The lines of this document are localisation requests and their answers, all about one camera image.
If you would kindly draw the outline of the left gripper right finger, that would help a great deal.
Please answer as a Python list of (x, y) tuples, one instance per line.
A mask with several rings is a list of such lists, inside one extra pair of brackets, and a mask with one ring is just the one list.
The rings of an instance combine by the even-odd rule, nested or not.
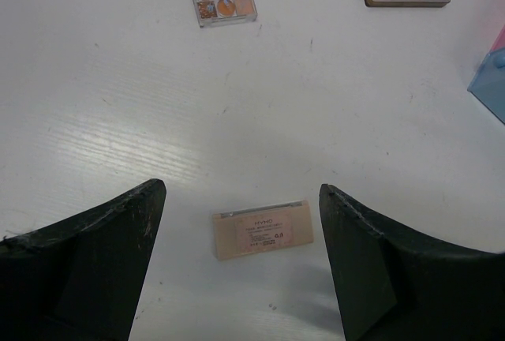
[(503, 339), (502, 253), (423, 234), (332, 185), (319, 207), (346, 339)]

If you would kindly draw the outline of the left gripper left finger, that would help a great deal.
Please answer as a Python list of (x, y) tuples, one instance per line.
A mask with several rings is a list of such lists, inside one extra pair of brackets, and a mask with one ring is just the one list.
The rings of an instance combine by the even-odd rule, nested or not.
[(163, 214), (150, 179), (1, 241), (3, 340), (127, 340)]

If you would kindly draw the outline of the pink rectangular compact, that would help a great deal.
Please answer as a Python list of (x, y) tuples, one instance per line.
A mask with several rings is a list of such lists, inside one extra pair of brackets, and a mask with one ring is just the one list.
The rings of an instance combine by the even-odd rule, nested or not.
[(306, 200), (219, 212), (212, 216), (219, 260), (307, 245), (314, 241)]

